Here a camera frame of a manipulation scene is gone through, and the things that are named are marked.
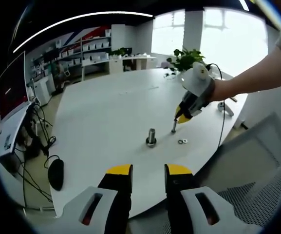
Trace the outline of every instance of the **ceiling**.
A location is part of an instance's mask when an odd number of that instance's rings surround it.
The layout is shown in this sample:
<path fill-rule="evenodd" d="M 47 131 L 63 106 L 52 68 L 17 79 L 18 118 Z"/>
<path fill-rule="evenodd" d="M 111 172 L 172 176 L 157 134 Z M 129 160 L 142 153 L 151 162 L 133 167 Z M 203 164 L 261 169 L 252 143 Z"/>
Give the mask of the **ceiling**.
<path fill-rule="evenodd" d="M 250 13 L 265 18 L 265 15 L 256 5 L 249 0 L 246 0 L 246 3 Z M 45 31 L 30 40 L 16 54 L 12 53 L 18 45 L 31 35 L 69 17 L 100 11 L 133 11 L 157 16 L 177 9 L 202 10 L 208 6 L 220 6 L 243 11 L 238 0 L 175 0 L 167 3 L 165 0 L 116 0 L 112 2 L 108 0 L 16 0 L 5 1 L 2 4 L 3 7 L 0 7 L 0 73 L 3 70 L 2 67 L 5 67 L 7 62 L 11 61 L 20 51 L 31 51 L 37 46 L 63 34 L 109 24 L 122 23 L 136 26 L 151 20 L 151 18 L 143 16 L 119 14 L 75 19 Z M 13 38 L 13 32 L 19 19 L 21 21 L 16 36 Z"/>

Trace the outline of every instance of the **metal rod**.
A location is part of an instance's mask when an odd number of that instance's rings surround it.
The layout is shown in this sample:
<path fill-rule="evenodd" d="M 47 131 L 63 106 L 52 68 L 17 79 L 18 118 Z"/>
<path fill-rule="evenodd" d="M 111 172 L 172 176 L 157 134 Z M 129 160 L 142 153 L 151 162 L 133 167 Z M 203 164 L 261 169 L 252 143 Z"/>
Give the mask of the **metal rod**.
<path fill-rule="evenodd" d="M 172 133 L 176 132 L 176 125 L 177 125 L 177 119 L 174 119 L 173 129 L 171 130 Z"/>
<path fill-rule="evenodd" d="M 154 143 L 154 141 L 155 141 L 155 129 L 154 128 L 149 129 L 148 139 L 149 139 L 150 144 Z"/>

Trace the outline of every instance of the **floor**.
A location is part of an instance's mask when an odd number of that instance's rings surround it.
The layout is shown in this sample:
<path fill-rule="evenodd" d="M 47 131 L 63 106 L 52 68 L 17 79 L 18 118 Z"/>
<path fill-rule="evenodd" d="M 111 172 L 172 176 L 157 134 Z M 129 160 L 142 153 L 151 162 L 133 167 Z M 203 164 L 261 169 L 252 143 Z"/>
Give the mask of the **floor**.
<path fill-rule="evenodd" d="M 85 77 L 85 80 L 96 78 L 98 76 L 102 76 L 105 74 L 93 74 Z M 81 79 L 76 79 L 73 80 L 72 83 L 80 81 Z M 58 106 L 60 103 L 60 100 L 62 98 L 63 94 L 56 95 L 51 98 L 50 102 L 43 107 L 43 110 L 45 112 L 45 117 L 46 120 L 49 121 L 51 124 L 55 124 L 55 116 L 56 112 L 58 110 Z M 47 131 L 49 135 L 51 135 L 52 132 L 52 127 L 48 126 Z M 225 142 L 233 139 L 234 137 L 240 135 L 245 131 L 244 128 L 240 127 L 239 129 L 232 129 L 227 138 L 225 139 Z M 45 138 L 40 130 L 38 132 L 41 140 L 43 143 L 45 143 Z M 47 169 L 44 168 L 44 162 L 46 160 L 46 157 L 43 153 L 41 153 L 38 157 L 31 159 L 26 162 L 25 168 L 27 171 L 32 175 L 33 179 L 35 182 L 40 186 L 42 190 L 50 194 L 50 187 L 49 187 L 49 182 L 47 178 Z M 49 202 L 45 197 L 43 197 L 37 190 L 35 190 L 32 186 L 30 186 L 28 183 L 25 182 L 24 184 L 25 188 L 25 198 L 26 198 L 26 203 L 29 207 L 42 207 L 44 210 L 46 208 L 52 208 L 53 205 L 51 202 Z M 55 212 L 53 209 L 49 211 L 33 211 L 33 210 L 26 210 L 25 215 L 28 218 L 28 220 L 34 224 L 43 224 L 45 222 L 50 222 L 52 219 L 55 218 Z"/>

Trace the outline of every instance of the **ceiling light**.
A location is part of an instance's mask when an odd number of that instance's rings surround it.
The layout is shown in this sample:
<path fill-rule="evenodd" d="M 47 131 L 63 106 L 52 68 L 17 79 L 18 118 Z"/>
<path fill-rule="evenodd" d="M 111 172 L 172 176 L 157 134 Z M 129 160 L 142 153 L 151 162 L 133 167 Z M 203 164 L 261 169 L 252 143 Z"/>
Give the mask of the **ceiling light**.
<path fill-rule="evenodd" d="M 61 23 L 70 21 L 70 20 L 75 20 L 78 18 L 82 18 L 82 17 L 86 17 L 86 16 L 95 16 L 95 15 L 106 15 L 106 14 L 127 14 L 127 15 L 138 15 L 138 16 L 146 16 L 146 17 L 153 17 L 153 15 L 149 15 L 149 14 L 144 14 L 144 13 L 137 13 L 137 12 L 130 12 L 130 11 L 103 11 L 103 12 L 95 12 L 95 13 L 88 13 L 88 14 L 84 14 L 84 15 L 80 15 L 80 16 L 74 16 L 68 19 L 64 19 L 62 21 L 59 21 L 57 23 L 54 23 L 44 29 L 42 29 L 41 31 L 35 33 L 34 35 L 30 36 L 27 40 L 25 40 L 23 43 L 21 43 L 14 51 L 16 52 L 19 48 L 21 48 L 25 43 L 27 43 L 29 40 L 31 40 L 32 38 L 36 37 L 37 35 L 41 34 L 42 32 L 45 32 L 47 29 L 50 29 L 52 27 L 55 27 Z"/>
<path fill-rule="evenodd" d="M 245 0 L 239 0 L 239 1 L 240 1 L 241 5 L 242 5 L 243 9 L 244 9 L 245 11 L 249 11 L 248 6 L 246 5 Z"/>

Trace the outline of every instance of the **computer mouse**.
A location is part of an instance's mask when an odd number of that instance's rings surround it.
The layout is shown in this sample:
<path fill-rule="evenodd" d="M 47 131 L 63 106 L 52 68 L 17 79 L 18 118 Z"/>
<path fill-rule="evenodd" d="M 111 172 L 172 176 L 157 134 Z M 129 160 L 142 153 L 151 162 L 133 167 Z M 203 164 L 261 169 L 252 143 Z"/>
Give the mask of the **computer mouse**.
<path fill-rule="evenodd" d="M 48 168 L 48 180 L 53 189 L 60 191 L 63 185 L 64 162 L 55 159 Z"/>

